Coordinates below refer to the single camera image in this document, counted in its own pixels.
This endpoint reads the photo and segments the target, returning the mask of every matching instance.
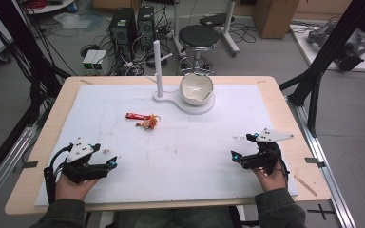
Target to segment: table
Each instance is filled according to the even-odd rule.
[[[164,85],[177,85],[182,77],[163,77]],[[271,122],[278,131],[290,132],[301,136],[295,118],[285,102],[278,84],[272,77],[266,76],[215,76],[214,84],[220,85],[256,85],[264,100]],[[43,169],[48,163],[49,156],[56,145],[67,114],[81,85],[147,85],[152,84],[144,77],[72,77],[68,78],[52,108],[47,122],[34,145],[29,156],[29,162],[38,162],[37,167],[25,169],[6,205],[6,212],[10,215],[45,213],[47,207],[35,207],[34,202],[39,188],[43,183]],[[312,157],[306,141],[302,137],[295,137],[290,141],[280,142],[285,151],[285,158],[294,174],[298,188],[295,201],[328,200],[330,190],[322,178],[317,166],[306,163],[305,158]],[[145,208],[211,206],[211,205],[242,205],[253,204],[254,199],[214,199],[195,201],[170,201],[154,203],[123,203],[87,205],[88,211],[128,210]]]

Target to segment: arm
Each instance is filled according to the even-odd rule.
[[[48,227],[85,227],[85,199],[88,191],[98,180],[90,180],[80,184],[74,183],[65,175],[56,183],[55,198],[47,212],[30,228]]]
[[[286,189],[286,179],[277,163],[275,171],[266,176],[260,169],[254,169],[264,193],[256,196],[259,212],[259,226],[269,227],[305,227],[305,213],[295,204]]]

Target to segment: floor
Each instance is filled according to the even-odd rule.
[[[78,75],[84,75],[81,47],[97,42],[100,35],[106,34],[107,20],[100,14],[85,14],[93,21],[88,29],[61,29],[52,15],[40,18],[43,26],[50,29],[48,39],[55,46],[67,64]],[[201,15],[193,15],[191,24],[198,24]],[[251,18],[237,17],[233,25],[243,23],[253,26]],[[282,40],[260,39],[256,31],[249,30],[256,42],[238,42],[240,53],[232,57],[228,46],[222,41],[218,46],[204,54],[215,66],[217,75],[269,75],[278,84],[284,83],[305,71],[308,67],[292,34],[286,34]],[[240,37],[232,34],[234,40]],[[249,35],[247,41],[253,40]],[[173,57],[169,58],[163,75],[174,75],[177,67],[178,54],[170,41]],[[54,55],[57,66],[69,71],[68,67]],[[152,69],[146,69],[144,75],[153,75]],[[295,87],[283,91],[289,95]],[[22,75],[14,61],[0,63],[0,145],[11,132],[18,120],[29,107],[29,82]],[[351,211],[355,225],[365,227],[365,73],[339,72],[327,70],[322,78],[318,111],[317,138],[327,157],[340,191]],[[14,217],[4,212],[5,204],[19,174],[10,174],[0,189],[0,227],[28,227],[40,215]],[[332,214],[333,206],[329,201],[304,202],[300,206],[307,212],[307,227],[339,227],[336,215]],[[257,213],[253,206],[245,206],[247,219],[256,219]],[[89,227],[97,227],[98,213],[93,213]]]

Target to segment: equipment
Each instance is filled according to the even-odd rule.
[[[135,42],[138,38],[138,31],[133,8],[117,8],[108,30],[115,53],[127,61],[132,61],[138,47]]]
[[[336,22],[329,21],[318,30],[312,30],[309,32],[307,42],[310,44],[316,43],[321,48],[331,32],[334,30]],[[340,50],[339,54],[334,59],[334,63],[337,64],[340,70],[349,71],[355,68],[358,64],[364,60],[360,58],[365,53],[365,39],[360,36],[359,33],[354,31],[344,47]]]
[[[89,50],[83,60],[83,66],[85,67],[86,75],[94,75],[93,61],[96,57],[97,50]]]
[[[109,171],[117,167],[117,157],[108,160],[105,164],[90,165],[92,154],[100,150],[100,145],[90,145],[78,138],[75,144],[70,144],[67,147],[58,151],[51,160],[50,166],[44,169],[44,179],[46,181],[46,190],[48,203],[52,204],[55,201],[55,181],[56,175],[61,170],[71,181],[80,183],[82,181],[105,178]],[[63,152],[68,151],[69,156],[62,162],[54,173],[53,165],[55,160]]]
[[[254,155],[243,156],[240,153],[231,151],[233,162],[241,164],[244,169],[254,169],[262,167],[262,170],[271,175],[277,162],[282,166],[283,175],[288,180],[289,171],[281,157],[280,148],[277,141],[292,139],[290,134],[280,133],[273,130],[264,129],[260,134],[247,134],[247,140],[257,143],[259,152]]]
[[[138,31],[141,36],[141,50],[150,50],[155,41],[155,10],[153,7],[139,7],[138,11]]]
[[[219,13],[213,16],[208,16],[200,19],[200,23],[210,28],[216,26],[222,26],[226,21],[226,13]]]
[[[109,62],[106,50],[97,50],[96,56],[94,56],[93,62],[95,75],[106,75],[108,72]]]

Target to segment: stool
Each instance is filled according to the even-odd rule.
[[[179,32],[179,42],[186,48],[194,50],[194,55],[181,58],[177,74],[215,75],[212,63],[200,56],[203,51],[210,50],[219,41],[219,34],[206,26],[187,26]]]

